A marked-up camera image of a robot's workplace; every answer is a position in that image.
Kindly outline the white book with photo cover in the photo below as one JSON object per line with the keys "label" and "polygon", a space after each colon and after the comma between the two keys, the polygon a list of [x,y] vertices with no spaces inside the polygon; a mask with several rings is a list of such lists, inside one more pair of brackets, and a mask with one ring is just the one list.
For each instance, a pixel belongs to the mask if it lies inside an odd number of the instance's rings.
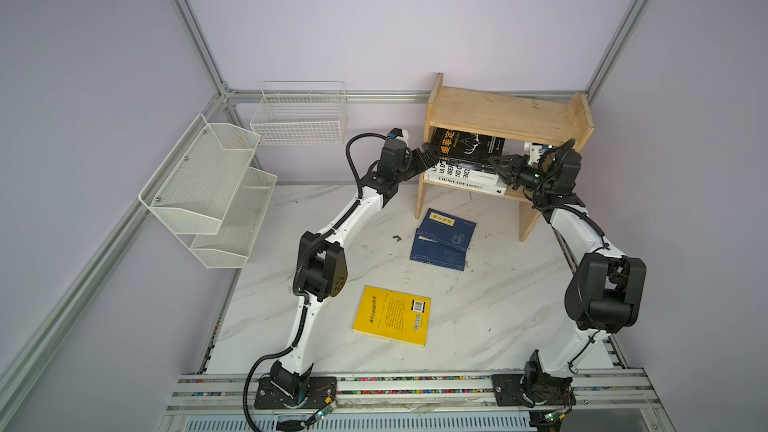
{"label": "white book with photo cover", "polygon": [[440,184],[442,186],[456,187],[473,192],[480,192],[493,196],[504,196],[507,190],[507,186],[503,182],[490,183],[477,183],[473,181],[467,181],[455,177],[448,177],[441,174],[435,174],[432,172],[425,172],[424,179],[427,182]]}

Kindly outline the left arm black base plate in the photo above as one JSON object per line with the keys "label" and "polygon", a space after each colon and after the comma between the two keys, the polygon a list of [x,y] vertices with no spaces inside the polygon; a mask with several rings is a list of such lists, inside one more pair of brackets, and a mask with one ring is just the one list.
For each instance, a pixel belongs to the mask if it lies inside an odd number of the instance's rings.
{"label": "left arm black base plate", "polygon": [[251,405],[256,410],[316,410],[336,396],[337,385],[336,377],[310,376],[306,384],[299,385],[293,394],[289,394],[270,377],[262,377],[258,381],[256,396],[251,399]]}

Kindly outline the white mesh wall bin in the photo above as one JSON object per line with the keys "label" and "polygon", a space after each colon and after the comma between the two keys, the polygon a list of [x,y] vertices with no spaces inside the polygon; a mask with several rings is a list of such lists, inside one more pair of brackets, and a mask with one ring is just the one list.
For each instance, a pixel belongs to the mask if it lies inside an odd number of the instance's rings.
{"label": "white mesh wall bin", "polygon": [[175,235],[215,235],[259,141],[250,130],[200,115],[138,200]]}
{"label": "white mesh wall bin", "polygon": [[276,182],[276,175],[247,168],[219,232],[198,235],[192,242],[191,252],[207,269],[239,269],[246,265]]}

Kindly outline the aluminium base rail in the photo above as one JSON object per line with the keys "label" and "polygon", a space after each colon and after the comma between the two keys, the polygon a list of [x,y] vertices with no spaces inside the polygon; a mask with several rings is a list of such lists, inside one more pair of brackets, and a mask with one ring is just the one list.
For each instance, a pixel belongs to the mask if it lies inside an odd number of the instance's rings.
{"label": "aluminium base rail", "polygon": [[[333,397],[338,410],[352,412],[475,411],[501,407],[525,410],[512,399],[511,382],[495,384],[491,372],[427,372],[338,374],[337,385],[318,387],[311,399]],[[184,375],[166,407],[167,415],[239,414],[244,376]],[[538,410],[562,404],[572,409],[660,408],[661,400],[640,369],[593,369],[576,376],[572,398],[538,405]]]}

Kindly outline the wooden two-tier bookshelf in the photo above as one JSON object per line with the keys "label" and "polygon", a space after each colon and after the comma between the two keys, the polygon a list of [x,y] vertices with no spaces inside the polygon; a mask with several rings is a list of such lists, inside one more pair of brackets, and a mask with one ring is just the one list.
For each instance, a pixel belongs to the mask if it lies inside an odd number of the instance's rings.
{"label": "wooden two-tier bookshelf", "polygon": [[[483,92],[443,85],[443,74],[438,73],[432,86],[425,116],[424,142],[429,142],[436,128],[478,133],[520,142],[532,142],[560,146],[575,139],[573,150],[582,152],[595,125],[584,92],[569,93],[569,103],[542,99],[530,99],[499,93]],[[461,190],[452,184],[443,185],[419,176],[416,199],[417,219],[422,217],[422,207],[428,186],[443,186]],[[501,197],[519,203],[519,240],[525,241],[541,217],[525,196],[523,186],[513,190],[507,186]],[[599,243],[599,233],[587,219],[583,206],[570,206],[580,212],[558,209],[552,212],[551,224],[570,245],[576,245],[576,237],[590,237]]]}

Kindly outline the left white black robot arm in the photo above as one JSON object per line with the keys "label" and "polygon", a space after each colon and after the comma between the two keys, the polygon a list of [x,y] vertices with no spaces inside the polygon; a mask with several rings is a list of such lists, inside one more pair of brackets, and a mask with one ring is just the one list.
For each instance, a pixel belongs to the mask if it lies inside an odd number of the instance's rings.
{"label": "left white black robot arm", "polygon": [[[352,146],[361,139],[382,141],[380,156],[365,172],[352,157]],[[387,134],[365,132],[345,145],[345,157],[352,172],[355,195],[327,226],[305,232],[298,245],[292,293],[299,298],[296,317],[286,347],[258,358],[248,371],[243,387],[243,409],[249,410],[251,384],[258,368],[270,361],[268,377],[293,406],[304,402],[314,366],[312,341],[323,307],[339,295],[348,279],[346,247],[397,194],[402,183],[421,175],[438,162],[437,148],[425,143],[412,148],[405,130]]]}

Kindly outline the black book with gold text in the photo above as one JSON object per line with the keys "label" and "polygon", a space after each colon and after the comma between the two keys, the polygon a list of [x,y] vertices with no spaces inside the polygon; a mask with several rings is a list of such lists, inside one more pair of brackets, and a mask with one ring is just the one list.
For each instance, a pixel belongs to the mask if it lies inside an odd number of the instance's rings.
{"label": "black book with gold text", "polygon": [[487,162],[491,156],[500,156],[505,139],[478,133],[436,128],[429,143],[438,150],[442,158],[463,158]]}

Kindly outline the upper dark blue book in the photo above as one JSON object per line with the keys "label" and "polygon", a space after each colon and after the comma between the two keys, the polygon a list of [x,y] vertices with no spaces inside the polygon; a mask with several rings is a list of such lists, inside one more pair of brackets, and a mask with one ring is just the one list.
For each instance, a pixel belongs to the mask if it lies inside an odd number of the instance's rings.
{"label": "upper dark blue book", "polygon": [[429,208],[417,235],[441,245],[466,252],[476,230],[476,223]]}

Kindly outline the white book with black lettering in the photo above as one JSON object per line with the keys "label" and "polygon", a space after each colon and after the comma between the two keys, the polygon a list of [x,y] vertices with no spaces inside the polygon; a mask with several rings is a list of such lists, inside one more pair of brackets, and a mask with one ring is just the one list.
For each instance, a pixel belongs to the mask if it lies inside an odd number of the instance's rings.
{"label": "white book with black lettering", "polygon": [[454,162],[440,160],[436,165],[427,170],[429,174],[457,179],[484,185],[495,185],[499,181],[496,173],[489,173],[483,169],[465,167]]}

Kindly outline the dark blue book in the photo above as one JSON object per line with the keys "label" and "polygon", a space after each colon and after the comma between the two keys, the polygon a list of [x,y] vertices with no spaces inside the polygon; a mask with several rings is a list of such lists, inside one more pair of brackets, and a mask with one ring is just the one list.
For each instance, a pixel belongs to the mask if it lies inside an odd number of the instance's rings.
{"label": "dark blue book", "polygon": [[413,241],[410,259],[415,262],[463,271],[466,266],[466,253],[439,242],[416,236]]}
{"label": "dark blue book", "polygon": [[466,252],[476,230],[476,223],[429,208],[417,235],[441,245]]}

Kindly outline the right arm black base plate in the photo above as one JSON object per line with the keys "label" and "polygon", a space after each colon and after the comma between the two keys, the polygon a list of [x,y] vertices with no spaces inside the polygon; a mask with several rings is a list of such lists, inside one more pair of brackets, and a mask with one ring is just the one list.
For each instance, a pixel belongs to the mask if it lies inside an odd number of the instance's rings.
{"label": "right arm black base plate", "polygon": [[531,379],[524,374],[495,374],[491,381],[496,404],[501,407],[571,406],[575,401],[572,378],[544,374]]}

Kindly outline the white mesh lower wall bin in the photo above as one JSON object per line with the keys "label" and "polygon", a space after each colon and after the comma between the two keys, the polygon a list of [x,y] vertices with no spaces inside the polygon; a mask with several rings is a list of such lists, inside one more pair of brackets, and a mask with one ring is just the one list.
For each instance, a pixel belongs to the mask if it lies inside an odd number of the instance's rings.
{"label": "white mesh lower wall bin", "polygon": [[247,168],[219,232],[198,235],[192,242],[191,252],[207,269],[239,269],[246,265],[276,182],[276,175]]}

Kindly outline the lower dark blue book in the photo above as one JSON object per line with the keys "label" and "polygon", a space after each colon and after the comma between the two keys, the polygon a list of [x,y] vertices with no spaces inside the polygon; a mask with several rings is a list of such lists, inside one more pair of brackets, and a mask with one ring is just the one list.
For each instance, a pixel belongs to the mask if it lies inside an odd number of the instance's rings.
{"label": "lower dark blue book", "polygon": [[466,266],[466,253],[439,242],[416,236],[413,241],[410,259],[415,262],[463,271]]}

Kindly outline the yellow book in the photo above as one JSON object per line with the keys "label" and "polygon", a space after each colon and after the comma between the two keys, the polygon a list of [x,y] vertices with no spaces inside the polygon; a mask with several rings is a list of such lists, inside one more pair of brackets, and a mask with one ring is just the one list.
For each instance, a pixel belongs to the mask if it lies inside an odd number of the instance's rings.
{"label": "yellow book", "polygon": [[431,299],[366,286],[352,325],[355,333],[425,347]]}

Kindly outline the white mesh upper wall bin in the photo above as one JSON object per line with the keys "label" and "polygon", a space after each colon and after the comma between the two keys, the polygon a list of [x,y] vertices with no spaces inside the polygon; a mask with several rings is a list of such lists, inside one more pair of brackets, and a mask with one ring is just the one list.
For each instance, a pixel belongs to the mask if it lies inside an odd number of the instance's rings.
{"label": "white mesh upper wall bin", "polygon": [[259,141],[250,130],[200,115],[138,200],[175,235],[215,235]]}

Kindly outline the black book with barcode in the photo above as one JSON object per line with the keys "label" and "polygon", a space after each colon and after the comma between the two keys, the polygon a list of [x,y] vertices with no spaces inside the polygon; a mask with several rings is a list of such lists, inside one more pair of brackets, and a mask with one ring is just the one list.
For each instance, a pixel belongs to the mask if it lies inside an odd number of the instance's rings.
{"label": "black book with barcode", "polygon": [[478,162],[472,160],[465,160],[463,158],[446,157],[442,158],[446,164],[459,167],[468,170],[485,171],[486,173],[493,173],[494,169],[488,162]]}

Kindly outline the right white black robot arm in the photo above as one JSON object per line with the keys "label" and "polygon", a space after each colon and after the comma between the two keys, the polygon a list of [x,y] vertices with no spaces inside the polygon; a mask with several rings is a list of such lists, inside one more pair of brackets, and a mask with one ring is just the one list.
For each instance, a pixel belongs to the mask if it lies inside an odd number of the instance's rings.
{"label": "right white black robot arm", "polygon": [[566,319],[527,361],[514,399],[528,407],[571,396],[571,383],[591,349],[638,319],[647,268],[613,244],[574,191],[581,155],[570,143],[527,155],[494,156],[489,163],[504,183],[522,190],[576,259],[565,290]]}

